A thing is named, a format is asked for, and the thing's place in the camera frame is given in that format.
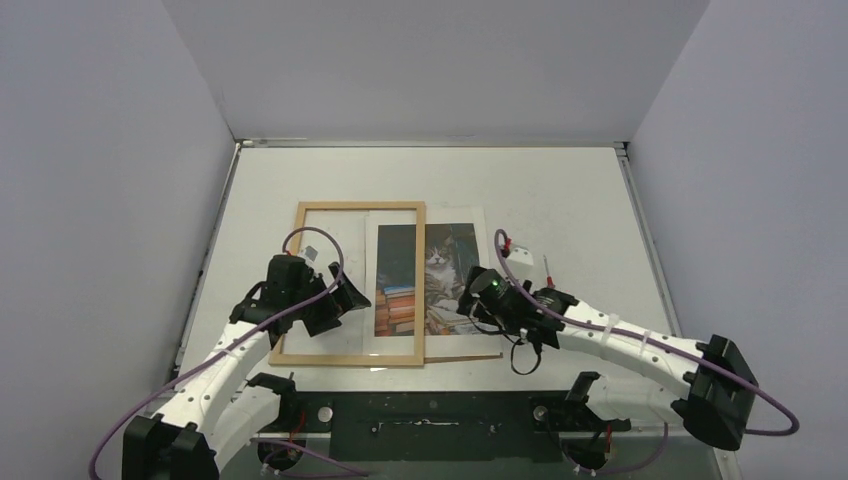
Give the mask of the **wooden picture frame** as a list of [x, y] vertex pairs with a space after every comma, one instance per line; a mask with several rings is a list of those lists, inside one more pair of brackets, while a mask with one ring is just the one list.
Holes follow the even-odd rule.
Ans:
[[413, 353], [411, 355], [302, 355], [284, 353], [281, 338], [268, 356], [268, 365], [305, 367], [421, 367], [425, 363], [425, 230], [426, 204], [423, 201], [301, 201], [295, 217], [295, 231], [283, 242], [283, 247], [294, 241], [300, 247], [302, 227], [306, 217], [314, 211], [413, 211], [415, 213], [415, 318]]

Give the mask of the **blue red screwdriver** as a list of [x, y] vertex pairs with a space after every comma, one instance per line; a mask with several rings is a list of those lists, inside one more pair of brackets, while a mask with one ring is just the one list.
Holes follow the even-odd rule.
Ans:
[[545, 275], [546, 275], [546, 285], [547, 285], [547, 287], [548, 288], [555, 288], [556, 285], [555, 285], [553, 276], [551, 274], [548, 258], [547, 258], [546, 255], [543, 256], [543, 266], [544, 266], [544, 271], [545, 271]]

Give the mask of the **cat photo print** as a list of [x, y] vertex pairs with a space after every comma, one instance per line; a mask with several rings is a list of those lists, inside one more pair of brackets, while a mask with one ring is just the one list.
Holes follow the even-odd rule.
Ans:
[[[416, 224], [411, 211], [375, 211], [366, 217], [366, 285], [374, 306], [363, 327], [375, 353], [406, 353], [415, 333]], [[459, 299], [474, 266], [489, 266], [480, 207], [433, 208], [424, 242], [424, 333], [430, 357], [499, 356], [493, 328], [476, 328], [459, 314]]]

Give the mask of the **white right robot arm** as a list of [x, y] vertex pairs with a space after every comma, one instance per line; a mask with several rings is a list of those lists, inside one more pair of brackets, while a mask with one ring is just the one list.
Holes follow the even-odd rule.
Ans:
[[582, 390], [565, 402], [568, 421], [593, 427], [602, 418], [680, 423], [695, 439], [737, 451], [759, 382], [732, 340], [679, 338], [643, 329], [552, 288], [533, 293], [494, 269], [473, 267], [458, 312], [529, 342], [595, 356], [652, 381], [635, 391], [602, 396]]

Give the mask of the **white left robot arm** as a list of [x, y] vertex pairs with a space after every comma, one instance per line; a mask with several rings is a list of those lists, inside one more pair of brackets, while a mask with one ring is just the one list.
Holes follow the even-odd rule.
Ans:
[[282, 431], [297, 420], [293, 380], [254, 367], [296, 321], [317, 336], [371, 303], [339, 263], [330, 284], [303, 257], [278, 254], [266, 278], [237, 303], [207, 358], [174, 385], [152, 415], [133, 418], [123, 434], [124, 479], [217, 479], [261, 429]]

